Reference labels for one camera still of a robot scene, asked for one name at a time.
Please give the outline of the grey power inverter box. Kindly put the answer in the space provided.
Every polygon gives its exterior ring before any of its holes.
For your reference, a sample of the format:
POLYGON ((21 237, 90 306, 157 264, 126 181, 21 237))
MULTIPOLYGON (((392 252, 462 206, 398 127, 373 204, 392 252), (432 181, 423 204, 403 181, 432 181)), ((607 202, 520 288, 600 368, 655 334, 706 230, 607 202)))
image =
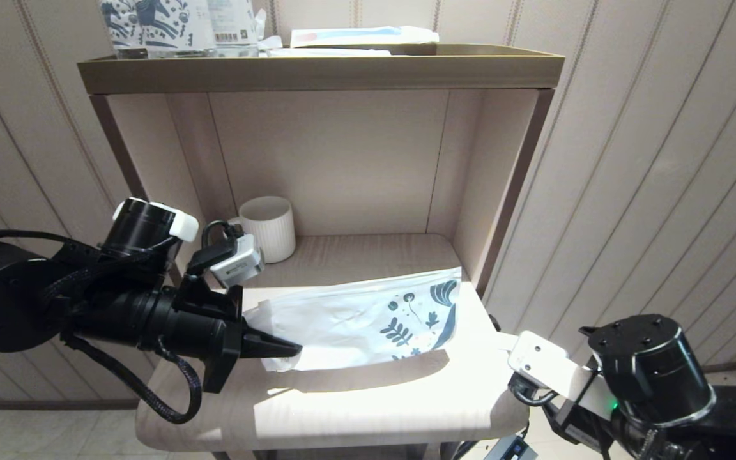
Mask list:
POLYGON ((520 434, 500 438, 486 451, 482 460, 537 460, 537 452, 520 434))

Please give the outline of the blue patterned package on top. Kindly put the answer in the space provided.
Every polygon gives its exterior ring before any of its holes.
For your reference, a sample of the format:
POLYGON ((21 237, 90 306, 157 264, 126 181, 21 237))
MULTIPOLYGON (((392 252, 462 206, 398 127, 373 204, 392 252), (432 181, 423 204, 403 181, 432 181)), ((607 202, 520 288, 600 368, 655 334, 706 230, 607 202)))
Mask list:
POLYGON ((151 59, 210 56, 216 49, 207 0, 138 0, 135 12, 151 59))

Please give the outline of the crumpled clear plastic wrapper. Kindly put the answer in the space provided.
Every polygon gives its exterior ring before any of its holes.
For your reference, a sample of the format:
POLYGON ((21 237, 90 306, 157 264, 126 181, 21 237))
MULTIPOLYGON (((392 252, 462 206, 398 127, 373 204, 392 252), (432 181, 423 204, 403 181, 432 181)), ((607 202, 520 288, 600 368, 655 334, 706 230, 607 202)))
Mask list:
POLYGON ((255 33, 258 38, 258 50, 260 52, 268 52, 268 50, 283 49, 283 41, 279 35, 266 37, 266 20, 268 20, 268 14, 266 14, 264 9, 260 9, 254 17, 255 33))

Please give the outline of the white ribbed ceramic mug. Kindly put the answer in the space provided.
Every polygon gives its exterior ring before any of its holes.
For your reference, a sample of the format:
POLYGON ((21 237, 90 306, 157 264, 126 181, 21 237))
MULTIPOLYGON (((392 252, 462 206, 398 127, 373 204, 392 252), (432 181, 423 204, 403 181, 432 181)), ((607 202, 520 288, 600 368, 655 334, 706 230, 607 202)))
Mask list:
POLYGON ((260 196, 245 202, 228 224, 240 225, 254 235, 266 264, 277 264, 295 252, 294 208, 280 196, 260 196))

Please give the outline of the white floral pouch bag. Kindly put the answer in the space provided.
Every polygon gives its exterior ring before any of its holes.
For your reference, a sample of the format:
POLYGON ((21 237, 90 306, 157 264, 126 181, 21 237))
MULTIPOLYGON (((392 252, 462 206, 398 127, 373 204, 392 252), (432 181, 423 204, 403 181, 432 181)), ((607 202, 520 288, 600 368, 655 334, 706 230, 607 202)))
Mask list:
POLYGON ((268 372, 351 369, 441 349, 457 325, 459 267, 387 279, 316 286, 263 300, 249 326, 301 346, 265 358, 268 372))

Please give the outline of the beige wooden shelf cabinet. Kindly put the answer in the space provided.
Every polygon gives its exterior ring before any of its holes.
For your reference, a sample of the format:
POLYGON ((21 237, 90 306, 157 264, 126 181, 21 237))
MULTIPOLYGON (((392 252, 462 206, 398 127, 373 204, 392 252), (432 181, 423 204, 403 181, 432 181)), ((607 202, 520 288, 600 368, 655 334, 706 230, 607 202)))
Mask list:
POLYGON ((139 405, 141 443, 255 460, 328 448, 372 457, 522 430, 487 308, 555 88, 90 95, 132 195, 196 218, 246 201, 294 206, 298 248, 245 286, 243 308, 307 286, 461 266, 445 351, 325 372, 243 359, 193 421, 139 405))

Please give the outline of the white blue toothbrush packet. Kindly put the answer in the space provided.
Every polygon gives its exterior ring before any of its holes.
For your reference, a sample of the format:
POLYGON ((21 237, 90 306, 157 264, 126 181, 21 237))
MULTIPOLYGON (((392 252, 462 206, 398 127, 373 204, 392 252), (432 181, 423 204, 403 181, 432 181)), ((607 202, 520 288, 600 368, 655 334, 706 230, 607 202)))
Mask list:
POLYGON ((440 35, 437 32, 414 26, 295 29, 290 35, 292 49, 315 46, 422 44, 439 41, 440 35))

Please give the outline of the clear bottle with barcode label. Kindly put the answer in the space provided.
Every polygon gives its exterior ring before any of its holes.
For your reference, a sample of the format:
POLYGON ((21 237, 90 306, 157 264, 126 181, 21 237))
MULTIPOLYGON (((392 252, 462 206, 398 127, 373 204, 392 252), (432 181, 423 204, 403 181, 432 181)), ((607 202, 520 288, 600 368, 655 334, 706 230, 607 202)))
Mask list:
POLYGON ((251 0, 207 0, 219 58, 256 58, 257 23, 251 0))

